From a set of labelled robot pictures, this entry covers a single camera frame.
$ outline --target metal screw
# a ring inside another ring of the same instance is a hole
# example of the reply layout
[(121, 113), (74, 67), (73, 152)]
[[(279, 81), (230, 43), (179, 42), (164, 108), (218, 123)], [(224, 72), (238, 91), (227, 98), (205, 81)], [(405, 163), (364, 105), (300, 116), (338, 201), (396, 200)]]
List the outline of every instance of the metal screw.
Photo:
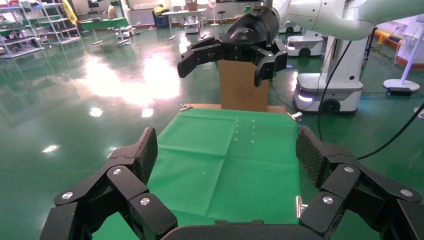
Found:
[(143, 206), (146, 206), (147, 204), (149, 204), (150, 203), (150, 199), (148, 198), (148, 197), (143, 197), (141, 200), (140, 200), (140, 204), (141, 205), (143, 205)]
[(344, 168), (344, 170), (346, 171), (346, 172), (348, 172), (348, 173), (353, 173), (354, 172), (354, 170), (353, 170), (353, 168), (351, 168), (351, 167), (345, 167)]
[(325, 196), (322, 198), (322, 200), (324, 201), (324, 203), (326, 204), (333, 204), (333, 199), (329, 196)]
[(115, 174), (115, 175), (118, 175), (120, 173), (121, 173), (121, 169), (120, 168), (113, 170), (113, 174)]
[(74, 195), (73, 192), (68, 191), (65, 194), (62, 195), (62, 199), (70, 199), (72, 197), (72, 195)]
[(412, 197), (412, 192), (406, 190), (406, 189), (402, 189), (400, 190), (400, 193), (402, 193), (403, 195), (407, 196), (407, 197)]

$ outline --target white pedestal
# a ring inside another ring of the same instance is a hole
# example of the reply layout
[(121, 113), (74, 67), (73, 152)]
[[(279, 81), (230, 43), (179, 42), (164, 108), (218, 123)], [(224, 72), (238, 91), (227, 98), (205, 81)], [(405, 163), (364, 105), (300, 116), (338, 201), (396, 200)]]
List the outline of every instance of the white pedestal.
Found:
[(405, 82), (402, 84), (400, 79), (385, 80), (383, 85), (386, 88), (409, 88), (413, 92), (418, 91), (418, 89), (420, 89), (420, 85), (418, 85), (417, 83), (405, 80)]

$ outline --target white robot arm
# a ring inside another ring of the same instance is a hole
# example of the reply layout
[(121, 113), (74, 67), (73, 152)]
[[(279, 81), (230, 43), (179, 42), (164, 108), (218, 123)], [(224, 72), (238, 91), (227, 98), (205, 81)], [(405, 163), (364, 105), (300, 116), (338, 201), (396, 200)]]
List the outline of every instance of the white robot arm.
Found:
[(281, 24), (348, 41), (367, 38), (377, 24), (424, 13), (422, 0), (274, 0), (272, 8)]

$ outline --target table leg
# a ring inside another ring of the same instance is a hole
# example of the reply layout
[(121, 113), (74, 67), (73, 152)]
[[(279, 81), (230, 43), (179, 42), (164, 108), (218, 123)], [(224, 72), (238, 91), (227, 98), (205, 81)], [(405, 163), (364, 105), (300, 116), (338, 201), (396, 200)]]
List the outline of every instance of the table leg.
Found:
[(99, 39), (97, 38), (96, 31), (94, 30), (94, 28), (92, 29), (92, 32), (93, 32), (93, 36), (94, 36), (94, 40), (95, 40), (95, 42), (93, 42), (92, 45), (95, 46), (95, 45), (102, 44), (103, 43), (103, 40), (100, 40), (99, 41)]
[(205, 34), (204, 29), (203, 29), (202, 15), (199, 16), (199, 19), (200, 19), (200, 30), (201, 30), (200, 38), (203, 39), (206, 36), (206, 34)]
[(118, 33), (120, 35), (120, 42), (118, 42), (119, 45), (121, 44), (130, 44), (131, 42), (128, 41), (128, 39), (124, 39), (124, 34), (122, 33), (121, 28), (118, 28)]
[(171, 22), (171, 16), (170, 15), (168, 15), (168, 22), (169, 22), (169, 31), (171, 33), (171, 37), (169, 38), (169, 40), (172, 40), (172, 39), (175, 38), (175, 35), (173, 35), (173, 33), (172, 33), (172, 22)]

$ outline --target white mobile robot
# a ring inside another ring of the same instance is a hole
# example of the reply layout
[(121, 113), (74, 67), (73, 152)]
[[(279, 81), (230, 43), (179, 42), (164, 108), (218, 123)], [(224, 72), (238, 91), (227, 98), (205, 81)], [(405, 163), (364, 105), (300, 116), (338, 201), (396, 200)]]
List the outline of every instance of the white mobile robot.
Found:
[(324, 39), (321, 33), (303, 30), (301, 36), (289, 36), (287, 38), (288, 55), (296, 57), (320, 56), (323, 44)]
[(360, 82), (367, 38), (377, 24), (424, 13), (422, 0), (274, 0), (273, 9), (280, 23), (290, 21), (306, 31), (329, 37), (325, 58), (329, 61), (320, 73), (301, 73), (293, 95), (296, 108), (318, 112), (330, 75), (336, 68), (321, 110), (325, 113), (355, 112), (364, 85)]
[(301, 26), (297, 25), (296, 23), (286, 21), (285, 25), (278, 30), (280, 34), (293, 34), (293, 33), (300, 33), (302, 31)]

